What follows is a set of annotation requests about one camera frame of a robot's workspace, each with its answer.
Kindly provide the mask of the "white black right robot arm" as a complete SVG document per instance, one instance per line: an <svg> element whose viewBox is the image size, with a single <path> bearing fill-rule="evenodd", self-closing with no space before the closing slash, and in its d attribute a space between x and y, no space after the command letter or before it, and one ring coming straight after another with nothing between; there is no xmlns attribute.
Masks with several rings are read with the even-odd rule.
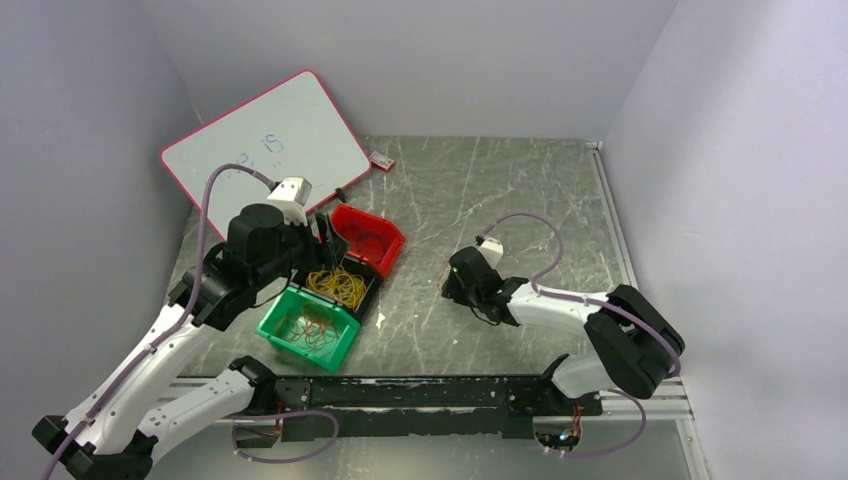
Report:
<svg viewBox="0 0 848 480"><path fill-rule="evenodd" d="M565 413L578 397L600 390L648 399L678 374L685 342L636 288L620 284L591 294L545 289L527 278L501 277L500 255L483 245L454 253L441 294L491 325L553 328L589 342L590 351L564 354L543 373L539 398L548 412Z"/></svg>

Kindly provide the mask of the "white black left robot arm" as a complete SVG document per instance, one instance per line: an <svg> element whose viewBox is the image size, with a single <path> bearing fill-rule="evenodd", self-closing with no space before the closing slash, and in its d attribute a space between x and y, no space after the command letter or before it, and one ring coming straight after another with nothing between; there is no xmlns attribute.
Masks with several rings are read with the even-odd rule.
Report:
<svg viewBox="0 0 848 480"><path fill-rule="evenodd" d="M76 479L142 479L166 454L226 417L273 409L273 372L234 360L207 386L167 404L162 393L184 366L252 308L260 291L292 273L335 267L348 250L325 214L295 202L257 203L231 219L226 239L201 249L152 327L108 379L62 416L43 417L33 437Z"/></svg>

